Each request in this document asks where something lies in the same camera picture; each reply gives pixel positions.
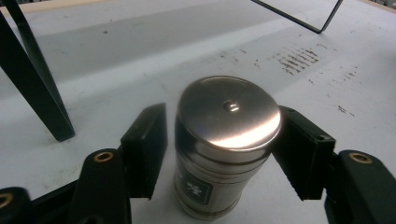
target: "white table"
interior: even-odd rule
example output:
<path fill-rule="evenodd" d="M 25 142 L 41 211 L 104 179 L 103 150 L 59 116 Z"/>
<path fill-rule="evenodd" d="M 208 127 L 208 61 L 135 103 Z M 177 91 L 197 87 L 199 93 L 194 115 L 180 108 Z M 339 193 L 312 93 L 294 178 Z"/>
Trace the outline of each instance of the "white table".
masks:
<path fill-rule="evenodd" d="M 166 102 L 163 168 L 153 199 L 131 200 L 133 220 L 203 222 L 173 195 L 173 131 L 184 88 L 215 75 L 256 83 L 337 139 L 335 151 L 367 152 L 396 175 L 394 13 L 347 0 L 322 35 L 248 0 L 112 0 L 25 16 L 77 135 L 56 142 L 0 72 L 0 189 L 24 187 L 34 199 L 77 179 L 86 156 L 118 147 L 144 107 Z M 311 57 L 290 57 L 299 53 Z M 327 218 L 323 201 L 301 202 L 271 157 L 231 214 L 214 223 Z"/>

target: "canister lid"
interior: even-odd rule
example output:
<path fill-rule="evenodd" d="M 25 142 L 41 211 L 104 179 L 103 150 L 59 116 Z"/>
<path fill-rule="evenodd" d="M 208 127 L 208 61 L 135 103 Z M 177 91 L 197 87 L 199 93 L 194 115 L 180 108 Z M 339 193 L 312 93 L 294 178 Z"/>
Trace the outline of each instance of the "canister lid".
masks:
<path fill-rule="evenodd" d="M 210 153 L 208 148 L 204 152 L 209 157 L 260 150 L 276 136 L 281 122 L 275 100 L 257 85 L 237 77 L 206 77 L 193 82 L 181 96 L 178 116 L 198 142 L 211 148 Z"/>

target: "metal canister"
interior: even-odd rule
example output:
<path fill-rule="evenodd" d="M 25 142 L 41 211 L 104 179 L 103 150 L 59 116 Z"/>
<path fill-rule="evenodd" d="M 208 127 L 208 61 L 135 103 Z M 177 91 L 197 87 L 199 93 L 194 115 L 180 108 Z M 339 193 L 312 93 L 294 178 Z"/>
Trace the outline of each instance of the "metal canister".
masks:
<path fill-rule="evenodd" d="M 177 197 L 190 215 L 229 213 L 267 160 L 280 129 L 274 99 L 237 77 L 206 77 L 184 90 L 177 109 Z"/>

